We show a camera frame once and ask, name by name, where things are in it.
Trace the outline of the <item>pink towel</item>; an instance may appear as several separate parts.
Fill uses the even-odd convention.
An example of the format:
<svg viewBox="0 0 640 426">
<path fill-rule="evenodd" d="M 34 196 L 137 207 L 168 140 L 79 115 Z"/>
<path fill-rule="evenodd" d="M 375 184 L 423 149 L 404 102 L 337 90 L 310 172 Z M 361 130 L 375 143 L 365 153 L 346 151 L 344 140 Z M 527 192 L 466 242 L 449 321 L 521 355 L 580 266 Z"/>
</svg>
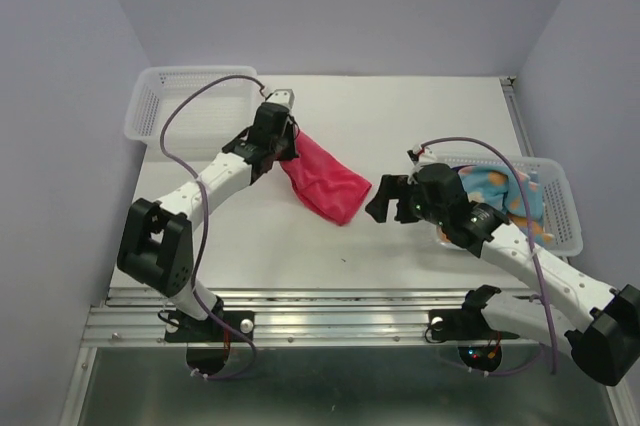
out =
<svg viewBox="0 0 640 426">
<path fill-rule="evenodd" d="M 292 190 L 308 210 L 338 226 L 347 225 L 372 184 L 344 166 L 304 132 L 295 140 L 298 157 L 281 162 Z"/>
</svg>

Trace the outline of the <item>blue patterned towel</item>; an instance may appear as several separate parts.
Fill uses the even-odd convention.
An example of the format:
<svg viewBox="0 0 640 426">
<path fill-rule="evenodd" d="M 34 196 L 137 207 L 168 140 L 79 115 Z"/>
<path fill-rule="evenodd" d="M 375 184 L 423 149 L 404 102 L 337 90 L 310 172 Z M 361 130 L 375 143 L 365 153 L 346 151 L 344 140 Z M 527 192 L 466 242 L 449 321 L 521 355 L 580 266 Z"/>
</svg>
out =
<svg viewBox="0 0 640 426">
<path fill-rule="evenodd" d="M 470 201 L 489 204 L 506 215 L 526 218 L 526 199 L 531 220 L 543 223 L 543 190 L 536 173 L 517 170 L 514 175 L 506 166 L 486 165 L 468 165 L 456 171 Z"/>
</svg>

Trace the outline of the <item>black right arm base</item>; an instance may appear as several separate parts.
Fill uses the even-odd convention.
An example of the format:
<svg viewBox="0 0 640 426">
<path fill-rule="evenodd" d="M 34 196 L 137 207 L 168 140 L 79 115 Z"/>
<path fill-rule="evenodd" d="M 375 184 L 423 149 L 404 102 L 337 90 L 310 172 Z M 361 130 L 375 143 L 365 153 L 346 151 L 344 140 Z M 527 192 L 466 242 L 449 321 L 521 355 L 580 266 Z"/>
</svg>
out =
<svg viewBox="0 0 640 426">
<path fill-rule="evenodd" d="M 429 318 L 424 337 L 430 344 L 489 341 L 498 337 L 506 340 L 519 339 L 514 333 L 493 329 L 476 310 L 436 309 L 430 311 Z"/>
</svg>

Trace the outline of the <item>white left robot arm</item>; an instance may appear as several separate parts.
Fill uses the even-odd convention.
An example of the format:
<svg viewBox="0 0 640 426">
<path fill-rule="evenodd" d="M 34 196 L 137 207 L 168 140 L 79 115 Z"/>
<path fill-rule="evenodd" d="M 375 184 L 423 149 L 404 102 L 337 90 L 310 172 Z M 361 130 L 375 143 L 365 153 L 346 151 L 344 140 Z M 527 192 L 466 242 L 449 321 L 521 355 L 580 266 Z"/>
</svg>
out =
<svg viewBox="0 0 640 426">
<path fill-rule="evenodd" d="M 116 266 L 168 298 L 188 316 L 199 339 L 215 338 L 223 317 L 220 298 L 195 278 L 194 231 L 208 234 L 210 214 L 254 184 L 279 161 L 297 157 L 293 92 L 274 91 L 258 107 L 253 124 L 225 145 L 213 161 L 174 191 L 130 206 Z"/>
</svg>

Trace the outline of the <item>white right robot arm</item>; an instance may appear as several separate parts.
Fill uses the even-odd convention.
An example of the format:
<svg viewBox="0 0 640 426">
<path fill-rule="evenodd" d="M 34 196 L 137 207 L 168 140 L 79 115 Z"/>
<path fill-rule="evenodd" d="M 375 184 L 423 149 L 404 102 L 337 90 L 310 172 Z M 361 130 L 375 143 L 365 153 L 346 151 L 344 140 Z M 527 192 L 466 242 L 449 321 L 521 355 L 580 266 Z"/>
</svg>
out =
<svg viewBox="0 0 640 426">
<path fill-rule="evenodd" d="M 389 205 L 400 224 L 429 222 L 458 248 L 509 273 L 531 290 L 512 296 L 482 285 L 461 306 L 434 311 L 428 342 L 461 345 L 521 338 L 569 356 L 589 378 L 616 386 L 639 359 L 639 290 L 616 289 L 574 269 L 527 238 L 495 208 L 468 199 L 458 173 L 443 163 L 410 175 L 384 175 L 365 211 L 382 224 Z"/>
</svg>

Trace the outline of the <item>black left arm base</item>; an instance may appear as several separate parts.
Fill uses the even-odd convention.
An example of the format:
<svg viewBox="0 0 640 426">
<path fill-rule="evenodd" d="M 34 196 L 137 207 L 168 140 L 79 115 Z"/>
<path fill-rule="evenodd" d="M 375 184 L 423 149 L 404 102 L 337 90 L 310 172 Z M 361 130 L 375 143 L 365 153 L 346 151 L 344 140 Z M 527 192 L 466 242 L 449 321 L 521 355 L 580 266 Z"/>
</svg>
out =
<svg viewBox="0 0 640 426">
<path fill-rule="evenodd" d="M 253 338 L 255 313 L 250 310 L 219 310 L 218 317 L 228 326 Z M 198 321 L 178 310 L 162 309 L 158 319 L 165 326 L 164 341 L 167 343 L 222 343 L 224 340 L 238 341 L 210 318 Z"/>
</svg>

